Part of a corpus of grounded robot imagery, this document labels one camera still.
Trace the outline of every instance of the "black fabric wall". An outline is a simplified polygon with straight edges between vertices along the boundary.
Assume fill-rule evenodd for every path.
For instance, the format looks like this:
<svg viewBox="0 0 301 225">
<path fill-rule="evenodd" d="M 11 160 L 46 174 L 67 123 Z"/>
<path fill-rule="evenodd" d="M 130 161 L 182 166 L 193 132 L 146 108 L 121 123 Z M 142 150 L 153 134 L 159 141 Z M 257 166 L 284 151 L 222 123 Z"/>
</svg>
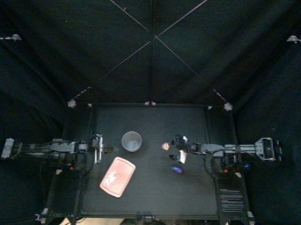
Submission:
<svg viewBox="0 0 301 225">
<path fill-rule="evenodd" d="M 273 224 L 301 221 L 301 45 L 278 49 L 272 67 L 242 96 L 237 111 L 238 139 L 253 143 L 262 136 L 282 142 L 284 162 L 256 163 L 248 190 L 257 218 Z"/>
<path fill-rule="evenodd" d="M 117 2 L 151 29 L 150 3 Z M 181 2 L 157 2 L 155 34 L 201 1 Z M 297 0 L 209 1 L 162 35 L 199 76 L 157 41 L 102 80 L 153 38 L 110 1 L 14 0 L 2 1 L 0 6 L 2 37 L 20 33 L 23 38 L 0 42 L 2 146 L 8 137 L 24 142 L 60 137 L 66 102 L 91 83 L 95 85 L 82 101 L 143 102 L 153 97 L 162 103 L 222 104 L 205 78 L 234 103 L 240 142 L 254 143 L 272 136 L 284 143 L 285 161 L 257 163 L 248 174 L 256 217 L 270 224 L 300 223 L 301 44 L 286 43 L 290 34 L 300 37 L 294 33 L 301 19 Z M 7 166 L 3 175 L 19 179 Z M 40 196 L 40 164 L 31 166 L 27 184 L 35 188 L 24 194 Z M 23 189 L 22 183 L 7 179 L 0 188 L 15 184 L 16 190 Z M 0 204 L 18 202 L 20 196 L 0 199 Z M 36 213 L 43 205 L 38 201 L 28 201 L 26 212 L 11 218 Z"/>
<path fill-rule="evenodd" d="M 18 33 L 0 10 L 0 35 Z M 0 42 L 0 152 L 6 138 L 43 143 L 62 137 L 64 106 L 26 42 Z M 0 162 L 0 224 L 34 224 L 52 171 L 40 159 Z"/>
</svg>

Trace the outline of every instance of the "blue object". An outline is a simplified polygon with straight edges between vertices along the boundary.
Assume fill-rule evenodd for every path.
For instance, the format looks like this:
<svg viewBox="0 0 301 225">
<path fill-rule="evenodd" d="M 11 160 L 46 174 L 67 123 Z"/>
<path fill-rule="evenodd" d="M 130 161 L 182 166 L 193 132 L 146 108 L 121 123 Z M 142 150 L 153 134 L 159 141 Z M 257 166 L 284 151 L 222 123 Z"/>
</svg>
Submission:
<svg viewBox="0 0 301 225">
<path fill-rule="evenodd" d="M 246 170 L 249 170 L 250 169 L 250 163 L 245 163 L 244 167 L 245 167 Z"/>
<path fill-rule="evenodd" d="M 171 166 L 171 170 L 178 173 L 178 174 L 182 174 L 183 173 L 183 169 L 181 168 L 179 165 L 173 165 Z"/>
</svg>

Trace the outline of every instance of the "pink plate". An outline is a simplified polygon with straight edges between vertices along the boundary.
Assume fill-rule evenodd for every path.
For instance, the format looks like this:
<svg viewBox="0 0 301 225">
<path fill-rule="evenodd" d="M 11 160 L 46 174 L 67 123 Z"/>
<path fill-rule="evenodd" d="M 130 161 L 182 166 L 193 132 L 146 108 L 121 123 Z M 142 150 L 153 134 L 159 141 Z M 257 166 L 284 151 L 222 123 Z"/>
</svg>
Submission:
<svg viewBox="0 0 301 225">
<path fill-rule="evenodd" d="M 111 167 L 100 182 L 100 188 L 114 197 L 119 198 L 131 180 L 135 165 L 126 159 L 115 157 Z"/>
</svg>

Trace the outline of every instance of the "red tray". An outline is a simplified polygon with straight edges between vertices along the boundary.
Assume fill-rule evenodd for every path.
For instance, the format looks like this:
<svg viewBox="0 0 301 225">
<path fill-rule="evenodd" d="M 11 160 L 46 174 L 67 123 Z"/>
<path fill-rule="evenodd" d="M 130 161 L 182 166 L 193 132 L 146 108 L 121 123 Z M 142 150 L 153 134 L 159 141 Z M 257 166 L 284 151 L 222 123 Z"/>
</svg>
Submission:
<svg viewBox="0 0 301 225">
<path fill-rule="evenodd" d="M 131 180 L 135 165 L 121 157 L 115 157 L 111 167 L 100 182 L 100 188 L 114 197 L 119 198 Z"/>
</svg>

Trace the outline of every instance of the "light fixture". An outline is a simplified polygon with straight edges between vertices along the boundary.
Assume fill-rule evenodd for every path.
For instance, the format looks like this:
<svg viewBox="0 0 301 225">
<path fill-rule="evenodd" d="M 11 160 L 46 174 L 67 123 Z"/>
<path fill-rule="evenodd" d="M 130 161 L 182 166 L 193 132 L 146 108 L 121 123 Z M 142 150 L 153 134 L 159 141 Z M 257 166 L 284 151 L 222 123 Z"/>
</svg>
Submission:
<svg viewBox="0 0 301 225">
<path fill-rule="evenodd" d="M 301 39 L 298 39 L 296 35 L 292 35 L 286 41 L 297 43 L 301 42 Z"/>
</svg>

